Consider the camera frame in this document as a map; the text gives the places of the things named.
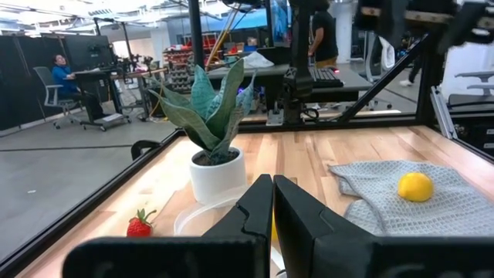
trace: floor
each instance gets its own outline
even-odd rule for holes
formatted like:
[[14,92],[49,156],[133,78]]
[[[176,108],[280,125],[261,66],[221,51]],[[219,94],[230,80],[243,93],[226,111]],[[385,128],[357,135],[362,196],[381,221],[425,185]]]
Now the floor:
[[[377,98],[391,102],[393,110],[415,111],[418,88],[398,84],[407,75],[400,73]],[[386,104],[380,101],[376,110]],[[134,142],[160,141],[173,130],[168,122],[134,118],[107,132],[76,124],[55,130],[47,123],[0,137],[0,261],[124,170]]]
[[[340,194],[328,165],[361,160],[405,159],[451,167],[494,199],[494,166],[427,127],[240,134],[232,145],[244,150],[249,184],[261,174],[285,175],[340,215],[355,198]],[[63,258],[74,246],[96,237],[124,236],[128,219],[137,209],[157,210],[148,219],[154,225],[155,236],[199,236],[207,231],[228,208],[210,209],[189,218],[201,208],[194,199],[188,170],[188,158],[198,150],[188,138],[178,138],[46,250],[19,278],[59,278]],[[175,222],[179,214],[182,222]],[[180,232],[175,230],[178,226],[183,227]],[[272,266],[274,277],[279,269]]]

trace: yellow lemon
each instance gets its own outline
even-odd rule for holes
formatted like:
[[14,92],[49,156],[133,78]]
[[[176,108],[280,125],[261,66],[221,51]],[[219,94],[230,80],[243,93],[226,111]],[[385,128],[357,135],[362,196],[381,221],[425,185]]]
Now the yellow lemon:
[[422,173],[408,173],[398,182],[398,195],[412,202],[425,202],[434,194],[432,180]]
[[275,212],[272,212],[271,240],[278,241],[278,232],[276,231],[276,225],[275,225]]

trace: plant leaf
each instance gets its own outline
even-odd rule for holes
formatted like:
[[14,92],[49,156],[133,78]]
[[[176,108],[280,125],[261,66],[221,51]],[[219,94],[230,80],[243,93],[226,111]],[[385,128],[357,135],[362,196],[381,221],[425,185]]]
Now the plant leaf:
[[216,93],[208,75],[200,66],[195,66],[191,102],[194,110],[202,118],[207,119],[208,108],[215,97]]
[[208,118],[206,125],[217,138],[225,137],[226,128],[230,119],[230,114],[235,109],[237,92],[244,78],[244,60],[240,59],[228,71],[226,78],[222,81],[222,88],[219,92],[221,103],[218,109]]
[[209,131],[201,116],[195,113],[195,111],[187,107],[176,106],[158,95],[157,97],[168,120],[178,127],[183,127],[188,135],[191,135],[189,138],[196,145],[211,151],[219,144],[220,139]]
[[223,99],[223,94],[218,93],[216,97],[212,100],[212,102],[209,104],[208,112],[206,112],[206,119],[209,119],[211,115],[216,112],[219,105],[222,103],[222,99]]
[[252,99],[254,98],[254,79],[257,71],[252,75],[250,84],[237,96],[237,107],[242,106],[244,110],[244,117],[249,115],[252,107]]
[[[179,93],[175,93],[172,90],[169,90],[166,86],[162,86],[161,89],[164,92],[164,97],[166,97],[168,102],[170,102],[171,104],[179,107],[186,107],[190,110],[194,109],[191,102],[186,97],[180,95]],[[160,96],[160,94],[156,93],[154,90],[149,89],[149,91],[155,96]]]
[[244,117],[244,110],[242,107],[236,107],[231,113],[226,127],[226,133],[223,140],[212,150],[209,155],[209,159],[215,164],[225,163],[225,159],[228,158],[228,149],[235,136],[239,132],[239,124]]

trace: person in black shirt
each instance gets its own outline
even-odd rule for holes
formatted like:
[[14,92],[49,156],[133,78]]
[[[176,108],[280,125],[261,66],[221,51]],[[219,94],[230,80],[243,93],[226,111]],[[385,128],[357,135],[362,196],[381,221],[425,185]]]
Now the person in black shirt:
[[309,48],[309,56],[316,55],[316,68],[336,66],[338,58],[336,23],[327,11],[330,3],[322,1],[316,6],[312,19],[314,42]]

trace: computer monitor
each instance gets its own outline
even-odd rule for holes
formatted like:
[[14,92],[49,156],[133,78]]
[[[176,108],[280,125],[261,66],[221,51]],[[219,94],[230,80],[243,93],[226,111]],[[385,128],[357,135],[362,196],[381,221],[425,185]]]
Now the computer monitor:
[[91,70],[113,63],[113,50],[106,36],[65,36],[66,52],[73,71]]
[[289,47],[289,13],[287,0],[269,0],[272,42],[274,46]]

